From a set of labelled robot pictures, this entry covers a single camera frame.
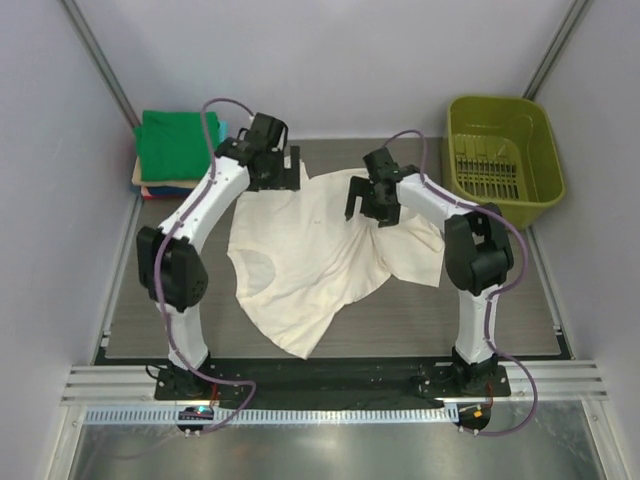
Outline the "white t shirt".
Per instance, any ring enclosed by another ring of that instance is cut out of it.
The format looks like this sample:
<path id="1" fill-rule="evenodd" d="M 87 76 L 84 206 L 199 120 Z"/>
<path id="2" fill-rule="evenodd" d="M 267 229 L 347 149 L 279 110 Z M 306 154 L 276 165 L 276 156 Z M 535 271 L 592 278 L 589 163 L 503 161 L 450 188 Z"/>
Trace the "white t shirt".
<path id="1" fill-rule="evenodd" d="M 336 313 L 390 277 L 436 287 L 444 242 L 407 208 L 398 225 L 346 219 L 349 182 L 363 168 L 301 176 L 298 191 L 245 192 L 237 200 L 227 255 L 236 298 L 277 347 L 306 359 Z"/>

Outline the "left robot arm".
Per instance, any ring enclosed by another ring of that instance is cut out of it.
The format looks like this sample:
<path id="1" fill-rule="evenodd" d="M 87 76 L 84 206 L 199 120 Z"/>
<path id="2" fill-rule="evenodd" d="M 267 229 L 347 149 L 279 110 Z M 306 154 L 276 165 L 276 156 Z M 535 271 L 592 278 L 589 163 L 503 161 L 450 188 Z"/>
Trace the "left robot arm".
<path id="1" fill-rule="evenodd" d="M 287 145 L 289 128 L 273 116 L 256 113 L 251 124 L 219 145 L 208 141 L 211 164 L 179 208 L 158 227 L 136 237 L 140 284 L 165 322 L 169 365 L 161 388 L 198 400 L 212 387 L 207 371 L 200 303 L 209 283 L 201 251 L 231 204 L 247 191 L 300 188 L 300 150 Z"/>

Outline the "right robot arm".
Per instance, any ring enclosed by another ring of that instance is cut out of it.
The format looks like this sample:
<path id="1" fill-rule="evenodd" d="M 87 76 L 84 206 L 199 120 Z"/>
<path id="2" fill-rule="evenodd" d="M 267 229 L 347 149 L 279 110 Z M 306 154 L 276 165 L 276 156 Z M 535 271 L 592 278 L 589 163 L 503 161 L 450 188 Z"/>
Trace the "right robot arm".
<path id="1" fill-rule="evenodd" d="M 460 396 L 508 396 L 505 369 L 490 345 L 499 289 L 514 266 L 499 208 L 460 199 L 416 166 L 399 166 L 385 147 L 365 155 L 363 161 L 367 176 L 354 176 L 349 182 L 346 219 L 359 211 L 380 227 L 395 226 L 405 207 L 443 235 L 445 271 L 459 293 L 458 334 L 452 364 L 444 374 L 445 391 Z"/>

